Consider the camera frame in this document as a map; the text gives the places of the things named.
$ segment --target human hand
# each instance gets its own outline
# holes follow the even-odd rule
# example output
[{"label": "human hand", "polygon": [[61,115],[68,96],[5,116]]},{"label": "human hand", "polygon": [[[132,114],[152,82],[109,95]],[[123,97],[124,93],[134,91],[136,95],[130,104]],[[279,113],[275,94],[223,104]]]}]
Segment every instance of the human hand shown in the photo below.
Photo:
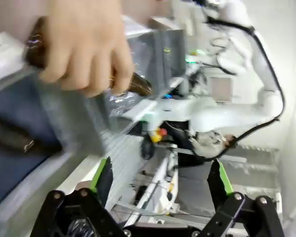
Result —
[{"label": "human hand", "polygon": [[46,20],[45,82],[92,97],[109,88],[114,69],[113,93],[128,89],[134,66],[119,0],[48,0]]}]

